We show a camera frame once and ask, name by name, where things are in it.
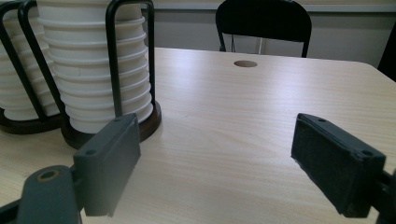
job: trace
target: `white wall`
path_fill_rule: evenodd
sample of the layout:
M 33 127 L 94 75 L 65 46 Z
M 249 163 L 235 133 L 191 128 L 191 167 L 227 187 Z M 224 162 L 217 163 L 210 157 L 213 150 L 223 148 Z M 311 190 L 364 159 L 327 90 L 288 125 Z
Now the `white wall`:
M 219 50 L 215 24 L 216 10 L 157 9 L 155 42 L 157 47 Z M 396 13 L 310 12 L 313 30 L 309 58 L 348 60 L 377 67 L 387 44 Z M 225 36 L 227 50 L 230 37 Z M 256 38 L 238 36 L 236 51 L 253 53 Z M 300 56 L 302 44 L 268 40 L 265 54 Z

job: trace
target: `mounting hole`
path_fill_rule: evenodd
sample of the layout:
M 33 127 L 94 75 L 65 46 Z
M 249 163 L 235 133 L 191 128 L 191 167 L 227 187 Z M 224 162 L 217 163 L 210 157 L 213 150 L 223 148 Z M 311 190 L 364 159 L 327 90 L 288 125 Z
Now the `mounting hole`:
M 373 156 L 373 152 L 371 151 L 363 150 L 361 153 L 363 153 L 366 156 Z
M 236 61 L 233 64 L 235 64 L 238 67 L 256 67 L 257 63 L 252 62 L 252 61 Z
M 85 152 L 85 155 L 87 155 L 87 156 L 92 156 L 94 154 L 96 154 L 96 150 L 93 150 L 93 149 L 88 150 L 88 151 Z
M 59 170 L 48 170 L 37 177 L 38 182 L 47 182 L 59 175 Z

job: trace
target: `wood grain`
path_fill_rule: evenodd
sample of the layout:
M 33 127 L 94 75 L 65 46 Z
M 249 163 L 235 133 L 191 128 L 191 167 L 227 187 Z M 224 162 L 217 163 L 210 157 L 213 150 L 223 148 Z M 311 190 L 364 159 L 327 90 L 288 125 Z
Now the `wood grain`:
M 235 61 L 256 67 L 237 67 Z M 396 85 L 371 65 L 156 49 L 163 122 L 115 216 L 84 223 L 375 223 L 347 219 L 290 157 L 298 113 L 323 117 L 384 152 L 396 168 Z M 39 168 L 72 164 L 59 130 L 0 133 L 0 204 Z

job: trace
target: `chair backrest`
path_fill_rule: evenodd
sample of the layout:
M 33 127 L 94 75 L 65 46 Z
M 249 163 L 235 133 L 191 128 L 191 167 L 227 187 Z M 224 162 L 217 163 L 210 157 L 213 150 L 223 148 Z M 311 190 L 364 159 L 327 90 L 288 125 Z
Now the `chair backrest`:
M 312 23 L 308 13 L 292 0 L 226 0 L 216 12 L 220 51 L 226 51 L 222 34 L 304 42 L 306 58 Z
M 379 63 L 378 70 L 383 74 L 396 81 L 396 22 L 393 24 L 393 29 L 390 33 L 387 46 Z

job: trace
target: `metal rod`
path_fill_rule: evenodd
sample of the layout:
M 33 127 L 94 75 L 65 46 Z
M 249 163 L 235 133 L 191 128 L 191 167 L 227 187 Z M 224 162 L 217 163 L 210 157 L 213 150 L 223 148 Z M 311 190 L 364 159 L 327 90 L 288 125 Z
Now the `metal rod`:
M 29 43 L 32 52 L 35 55 L 35 59 L 37 60 L 41 73 L 43 74 L 43 77 L 47 82 L 47 85 L 55 101 L 55 104 L 58 106 L 62 119 L 65 122 L 69 122 L 69 116 L 65 112 L 65 106 L 64 106 L 64 102 L 61 100 L 61 94 L 59 93 L 59 90 L 56 87 L 52 73 L 48 67 L 43 52 L 41 51 L 41 48 L 38 45 L 37 39 L 35 38 L 35 33 L 33 32 L 29 22 L 29 11 L 33 7 L 37 7 L 36 0 L 28 0 L 23 2 L 18 10 L 18 19 L 20 21 L 23 33 L 26 36 L 27 42 Z
M 12 64 L 14 65 L 14 68 L 18 74 L 18 77 L 21 80 L 23 87 L 26 90 L 26 93 L 27 93 L 30 101 L 32 102 L 32 105 L 35 109 L 35 112 L 38 115 L 39 120 L 41 122 L 44 122 L 44 121 L 48 120 L 48 117 L 46 116 L 42 105 L 38 101 L 37 95 L 35 94 L 35 90 L 33 89 L 32 84 L 30 83 L 30 80 L 26 75 L 26 72 L 25 72 L 23 65 L 21 63 L 21 59 L 18 56 L 18 53 L 15 50 L 14 46 L 12 45 L 12 42 L 9 38 L 6 27 L 4 26 L 4 23 L 3 23 L 3 18 L 5 16 L 5 14 L 7 12 L 9 12 L 10 10 L 18 9 L 18 7 L 20 6 L 20 4 L 22 2 L 23 1 L 6 2 L 0 6 L 0 39 L 3 43 L 4 48 L 6 49 L 9 59 L 11 60 Z
M 118 8 L 127 4 L 146 4 L 148 6 L 148 71 L 149 82 L 151 84 L 151 103 L 155 105 L 154 5 L 151 0 L 113 0 L 108 5 L 106 11 L 106 35 L 116 118 L 122 116 L 122 103 L 120 97 L 115 17 Z

